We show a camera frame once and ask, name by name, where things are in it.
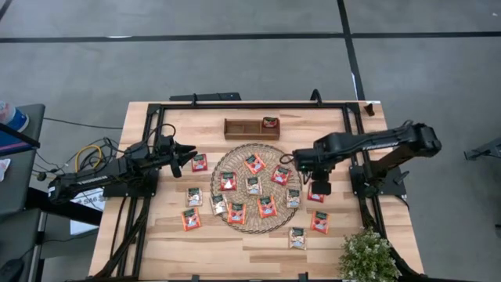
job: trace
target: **small packet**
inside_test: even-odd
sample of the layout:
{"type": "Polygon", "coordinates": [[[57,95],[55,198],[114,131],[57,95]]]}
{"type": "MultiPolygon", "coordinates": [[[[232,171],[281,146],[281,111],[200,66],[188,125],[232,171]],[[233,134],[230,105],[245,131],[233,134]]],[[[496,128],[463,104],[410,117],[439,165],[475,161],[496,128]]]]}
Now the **small packet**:
{"type": "Polygon", "coordinates": [[[287,189],[287,207],[299,208],[301,202],[301,191],[296,189],[287,189]]]}
{"type": "Polygon", "coordinates": [[[229,203],[228,223],[245,224],[245,204],[229,203]]]}
{"type": "Polygon", "coordinates": [[[187,211],[181,213],[182,217],[182,228],[185,231],[190,231],[192,229],[202,226],[200,222],[200,217],[198,216],[198,208],[191,208],[187,211]]]}
{"type": "Polygon", "coordinates": [[[272,181],[281,185],[286,185],[289,180],[290,169],[283,168],[280,165],[277,165],[275,168],[275,172],[272,174],[272,181]]]}
{"type": "Polygon", "coordinates": [[[291,227],[289,231],[289,248],[306,250],[306,230],[299,227],[291,227]]]}
{"type": "Polygon", "coordinates": [[[202,190],[200,188],[188,188],[186,191],[186,207],[200,207],[202,205],[202,190]]]}
{"type": "Polygon", "coordinates": [[[220,213],[228,211],[228,204],[226,201],[226,196],[224,194],[219,194],[211,197],[212,213],[214,215],[219,215],[220,213]]]}
{"type": "Polygon", "coordinates": [[[323,203],[323,198],[326,195],[324,194],[313,194],[312,193],[312,184],[310,184],[310,187],[308,188],[308,200],[310,201],[318,201],[320,203],[323,203]]]}
{"type": "Polygon", "coordinates": [[[277,215],[275,199],[273,196],[258,199],[259,215],[262,219],[277,215]]]}
{"type": "Polygon", "coordinates": [[[261,186],[261,178],[250,177],[247,179],[247,193],[249,195],[261,195],[263,194],[263,189],[261,186]]]}
{"type": "Polygon", "coordinates": [[[236,174],[235,172],[221,173],[221,191],[236,190],[236,174]]]}
{"type": "Polygon", "coordinates": [[[257,154],[253,154],[252,156],[248,157],[244,163],[253,174],[256,174],[266,168],[266,164],[257,154]]]}
{"type": "Polygon", "coordinates": [[[275,128],[279,124],[279,119],[276,117],[264,117],[263,127],[264,128],[275,128]]]}
{"type": "Polygon", "coordinates": [[[205,154],[198,154],[191,159],[192,172],[200,172],[207,170],[207,156],[205,154]]]}
{"type": "Polygon", "coordinates": [[[325,212],[315,211],[312,216],[312,230],[322,233],[329,233],[329,215],[325,212]]]}
{"type": "Polygon", "coordinates": [[[7,171],[7,168],[9,168],[9,165],[10,159],[0,160],[0,182],[3,181],[5,172],[7,171]]]}

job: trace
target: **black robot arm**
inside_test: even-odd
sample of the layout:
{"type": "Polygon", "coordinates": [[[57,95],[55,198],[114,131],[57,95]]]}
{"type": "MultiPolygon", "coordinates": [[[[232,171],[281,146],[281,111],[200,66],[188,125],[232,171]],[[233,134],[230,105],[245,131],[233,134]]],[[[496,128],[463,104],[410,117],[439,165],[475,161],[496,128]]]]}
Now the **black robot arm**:
{"type": "Polygon", "coordinates": [[[354,136],[350,133],[330,133],[313,143],[312,149],[292,152],[296,169],[313,180],[312,192],[330,194],[329,174],[336,164],[358,152],[398,146],[379,161],[364,164],[368,181],[384,178],[389,170],[413,157],[432,157],[442,145],[433,128],[425,124],[402,126],[381,132],[354,136]]]}
{"type": "Polygon", "coordinates": [[[62,204],[98,187],[104,188],[105,197],[152,196],[155,191],[148,189],[156,189],[156,181],[154,185],[144,185],[150,180],[150,173],[170,165],[172,175],[181,177],[180,167],[197,154],[193,150],[195,146],[181,145],[173,136],[160,135],[151,152],[146,142],[133,144],[121,157],[101,168],[57,176],[49,184],[49,200],[62,204]]]}

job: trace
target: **white paper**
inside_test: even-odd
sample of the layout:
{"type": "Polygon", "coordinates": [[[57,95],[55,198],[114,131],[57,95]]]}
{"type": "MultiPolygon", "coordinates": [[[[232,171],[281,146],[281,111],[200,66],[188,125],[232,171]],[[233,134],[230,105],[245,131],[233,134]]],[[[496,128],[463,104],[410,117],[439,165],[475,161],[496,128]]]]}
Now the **white paper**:
{"type": "MultiPolygon", "coordinates": [[[[89,191],[85,191],[83,193],[78,194],[73,200],[71,200],[77,204],[83,204],[86,207],[94,208],[97,210],[104,210],[104,201],[103,197],[103,189],[96,188],[89,191]]],[[[94,230],[98,228],[98,226],[93,226],[91,224],[78,222],[71,220],[70,221],[70,234],[78,235],[83,232],[87,232],[89,230],[94,230]]]]}

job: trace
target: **black floor stripe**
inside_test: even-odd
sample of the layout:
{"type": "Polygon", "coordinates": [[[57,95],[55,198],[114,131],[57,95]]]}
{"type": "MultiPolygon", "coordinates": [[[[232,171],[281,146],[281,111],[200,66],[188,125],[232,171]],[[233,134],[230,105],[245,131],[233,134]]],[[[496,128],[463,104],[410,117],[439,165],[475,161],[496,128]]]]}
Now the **black floor stripe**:
{"type": "Polygon", "coordinates": [[[343,25],[344,42],[348,51],[348,61],[350,62],[351,74],[355,81],[355,95],[358,100],[365,100],[366,95],[363,92],[362,78],[360,77],[359,64],[357,63],[357,56],[355,55],[355,47],[351,39],[350,24],[348,22],[348,14],[343,0],[337,0],[339,7],[339,14],[341,16],[341,24],[343,25]]]}
{"type": "Polygon", "coordinates": [[[328,39],[343,38],[341,33],[281,33],[281,34],[193,34],[110,37],[0,38],[0,43],[75,43],[75,42],[180,42],[260,39],[328,39]]]}
{"type": "Polygon", "coordinates": [[[500,37],[501,31],[354,33],[352,38],[481,38],[500,37]]]}
{"type": "Polygon", "coordinates": [[[3,3],[3,6],[0,9],[0,21],[2,21],[3,16],[5,15],[5,13],[7,13],[7,9],[12,2],[13,0],[5,0],[5,3],[3,3]]]}

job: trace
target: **wooden table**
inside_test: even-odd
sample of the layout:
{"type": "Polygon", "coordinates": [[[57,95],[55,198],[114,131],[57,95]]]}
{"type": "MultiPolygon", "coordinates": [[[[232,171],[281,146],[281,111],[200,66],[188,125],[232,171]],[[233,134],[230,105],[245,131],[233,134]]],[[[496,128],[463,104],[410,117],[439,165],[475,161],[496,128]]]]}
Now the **wooden table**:
{"type": "MultiPolygon", "coordinates": [[[[146,102],[129,103],[120,141],[122,150],[141,140],[147,107],[146,102]]],[[[374,111],[376,115],[372,117],[362,112],[366,132],[387,128],[382,106],[375,104],[374,111]]],[[[180,179],[172,177],[168,167],[160,170],[157,195],[150,206],[140,280],[191,279],[193,274],[200,274],[201,279],[294,279],[304,272],[309,272],[312,279],[339,277],[338,262],[339,256],[343,254],[341,244],[344,236],[357,233],[362,227],[359,205],[351,191],[349,160],[338,164],[330,174],[332,194],[326,197],[323,204],[307,201],[307,189],[304,186],[301,209],[284,227],[271,233],[240,233],[211,213],[210,181],[215,165],[232,148],[250,142],[226,141],[223,136],[224,118],[261,119],[265,116],[280,118],[281,136],[279,141],[262,143],[276,146],[284,152],[311,147],[314,140],[328,133],[344,132],[343,116],[340,110],[335,109],[166,111],[164,121],[177,128],[176,141],[195,145],[200,153],[206,153],[208,170],[191,172],[190,165],[187,165],[182,169],[180,179]],[[200,187],[204,192],[204,206],[199,208],[202,227],[185,232],[180,215],[181,211],[186,210],[185,191],[190,187],[200,187]],[[289,228],[309,228],[312,213],[317,209],[330,213],[329,233],[326,235],[310,230],[306,251],[289,249],[289,228]]],[[[163,133],[170,134],[171,129],[165,127],[163,133]]],[[[389,150],[371,151],[371,159],[376,160],[389,150]]],[[[413,269],[422,273],[407,207],[390,196],[380,197],[380,202],[390,242],[413,269]]],[[[106,203],[89,275],[101,270],[110,256],[120,203],[120,198],[109,199],[106,203]]],[[[128,201],[122,212],[117,245],[123,236],[127,206],[128,201]]],[[[140,207],[141,204],[138,204],[136,215],[140,207]]],[[[135,245],[129,249],[126,275],[132,272],[134,248],[135,245]]]]}

